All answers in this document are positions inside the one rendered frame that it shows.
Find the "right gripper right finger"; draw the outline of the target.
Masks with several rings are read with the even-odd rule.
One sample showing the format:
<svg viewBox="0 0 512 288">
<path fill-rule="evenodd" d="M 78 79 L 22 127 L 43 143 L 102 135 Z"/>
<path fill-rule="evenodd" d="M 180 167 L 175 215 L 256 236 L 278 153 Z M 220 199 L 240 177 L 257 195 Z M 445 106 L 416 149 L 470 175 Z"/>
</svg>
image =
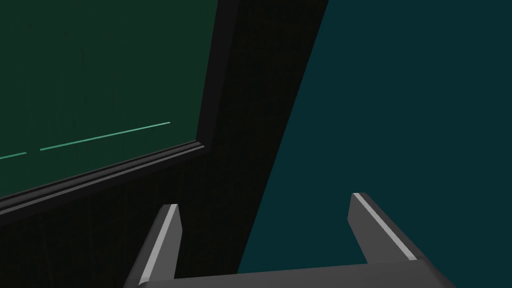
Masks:
<svg viewBox="0 0 512 288">
<path fill-rule="evenodd" d="M 347 221 L 369 264 L 425 259 L 367 193 L 351 194 Z"/>
</svg>

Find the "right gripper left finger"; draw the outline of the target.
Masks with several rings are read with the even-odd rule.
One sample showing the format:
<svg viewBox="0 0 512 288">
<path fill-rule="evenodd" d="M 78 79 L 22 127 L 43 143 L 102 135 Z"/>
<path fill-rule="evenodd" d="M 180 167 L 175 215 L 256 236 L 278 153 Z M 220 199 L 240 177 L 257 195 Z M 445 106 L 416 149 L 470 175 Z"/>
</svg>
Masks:
<svg viewBox="0 0 512 288">
<path fill-rule="evenodd" d="M 144 287 L 148 282 L 174 279 L 182 232 L 178 205 L 163 205 L 124 285 Z"/>
</svg>

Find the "black door with green panel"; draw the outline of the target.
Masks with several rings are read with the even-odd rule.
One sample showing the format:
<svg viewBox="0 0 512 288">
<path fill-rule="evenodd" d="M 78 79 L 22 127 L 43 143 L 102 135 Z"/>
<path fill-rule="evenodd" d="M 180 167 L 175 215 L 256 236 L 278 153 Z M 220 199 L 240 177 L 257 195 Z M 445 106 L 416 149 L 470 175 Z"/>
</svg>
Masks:
<svg viewBox="0 0 512 288">
<path fill-rule="evenodd" d="M 239 0 L 215 128 L 193 151 L 0 221 L 0 288 L 124 288 L 176 204 L 175 278 L 237 273 L 330 0 Z"/>
</svg>

